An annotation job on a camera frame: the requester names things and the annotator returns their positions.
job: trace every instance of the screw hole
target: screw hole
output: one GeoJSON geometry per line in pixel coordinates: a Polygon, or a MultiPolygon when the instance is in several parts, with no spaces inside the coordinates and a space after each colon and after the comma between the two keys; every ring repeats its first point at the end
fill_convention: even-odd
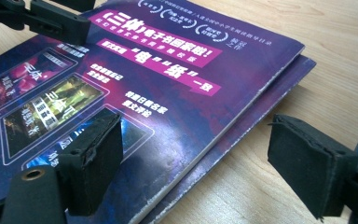
{"type": "Polygon", "coordinates": [[[31,181],[39,178],[40,176],[44,175],[45,171],[41,169],[34,169],[32,171],[29,171],[25,175],[22,176],[23,180],[31,181]]]}

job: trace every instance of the stack of magazines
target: stack of magazines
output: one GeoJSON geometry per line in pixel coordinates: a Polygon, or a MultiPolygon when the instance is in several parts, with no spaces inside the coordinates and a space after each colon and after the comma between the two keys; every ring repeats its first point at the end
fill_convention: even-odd
{"type": "Polygon", "coordinates": [[[122,115],[124,160],[91,217],[161,220],[314,66],[303,44],[187,1],[108,1],[87,43],[37,35],[0,56],[0,200],[57,166],[99,116],[122,115]]]}

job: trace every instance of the wooden table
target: wooden table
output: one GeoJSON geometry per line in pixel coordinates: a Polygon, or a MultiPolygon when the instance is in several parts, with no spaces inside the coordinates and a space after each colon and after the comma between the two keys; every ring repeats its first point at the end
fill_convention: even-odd
{"type": "MultiPolygon", "coordinates": [[[[317,62],[273,111],[303,119],[343,145],[358,142],[358,1],[192,0],[306,45],[317,62]]],[[[33,36],[0,24],[0,54],[33,36]]],[[[267,162],[272,116],[258,124],[163,223],[320,223],[267,162]]],[[[346,223],[329,217],[325,223],[346,223]]]]}

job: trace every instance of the clamp jaw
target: clamp jaw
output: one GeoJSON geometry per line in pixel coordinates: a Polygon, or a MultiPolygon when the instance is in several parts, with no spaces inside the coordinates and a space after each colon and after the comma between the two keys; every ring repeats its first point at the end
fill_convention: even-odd
{"type": "MultiPolygon", "coordinates": [[[[93,9],[95,0],[63,1],[59,4],[79,11],[93,9]]],[[[22,0],[0,0],[0,22],[14,30],[30,30],[63,42],[82,45],[86,42],[90,21],[43,0],[31,0],[30,9],[22,0]]]]}

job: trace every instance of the magazine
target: magazine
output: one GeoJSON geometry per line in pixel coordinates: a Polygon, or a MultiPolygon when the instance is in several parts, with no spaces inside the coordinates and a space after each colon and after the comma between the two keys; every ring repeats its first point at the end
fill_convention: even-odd
{"type": "Polygon", "coordinates": [[[0,56],[0,199],[20,170],[56,166],[99,112],[123,117],[124,160],[96,214],[73,223],[141,221],[304,48],[187,1],[84,15],[84,46],[37,35],[0,56]]]}
{"type": "Polygon", "coordinates": [[[161,221],[315,65],[302,55],[295,59],[141,223],[161,221]]]}

